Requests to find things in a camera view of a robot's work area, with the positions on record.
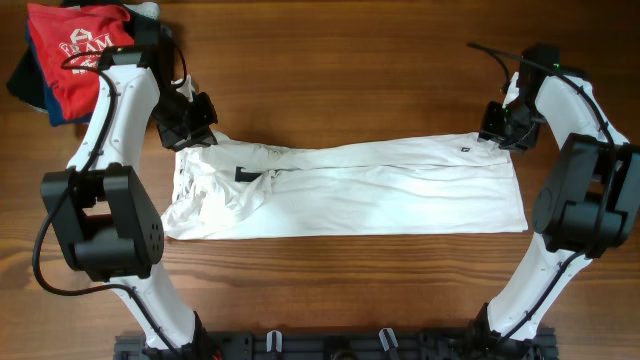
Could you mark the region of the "white t-shirt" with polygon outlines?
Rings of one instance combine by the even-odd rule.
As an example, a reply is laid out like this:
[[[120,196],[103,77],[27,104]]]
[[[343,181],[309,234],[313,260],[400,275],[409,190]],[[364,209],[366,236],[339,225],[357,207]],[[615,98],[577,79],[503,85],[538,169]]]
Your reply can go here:
[[[177,240],[523,232],[510,154],[476,133],[321,149],[234,140],[175,156]]]

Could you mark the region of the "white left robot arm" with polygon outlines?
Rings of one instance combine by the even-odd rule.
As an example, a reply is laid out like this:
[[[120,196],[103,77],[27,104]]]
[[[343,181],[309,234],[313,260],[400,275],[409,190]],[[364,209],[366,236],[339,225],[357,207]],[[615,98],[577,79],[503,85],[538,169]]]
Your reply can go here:
[[[163,224],[137,174],[150,118],[163,147],[172,151],[217,142],[209,96],[187,82],[172,83],[172,55],[171,46],[159,45],[99,52],[90,69],[99,77],[99,95],[82,144],[65,170],[47,173],[41,183],[47,216],[33,249],[35,279],[59,296],[114,292],[144,331],[138,351],[118,347],[117,359],[221,356],[163,266]],[[67,265],[93,286],[64,290],[45,280],[40,256],[49,229]]]

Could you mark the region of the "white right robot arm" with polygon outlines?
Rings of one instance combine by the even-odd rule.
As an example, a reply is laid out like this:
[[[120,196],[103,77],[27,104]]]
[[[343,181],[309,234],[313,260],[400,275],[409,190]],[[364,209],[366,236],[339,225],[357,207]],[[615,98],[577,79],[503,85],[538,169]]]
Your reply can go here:
[[[482,138],[527,149],[546,124],[560,150],[533,206],[533,238],[507,285],[470,324],[469,354],[528,352],[541,319],[572,278],[629,237],[639,210],[639,148],[606,120],[578,76],[520,71]],[[516,126],[528,127],[515,139]]]

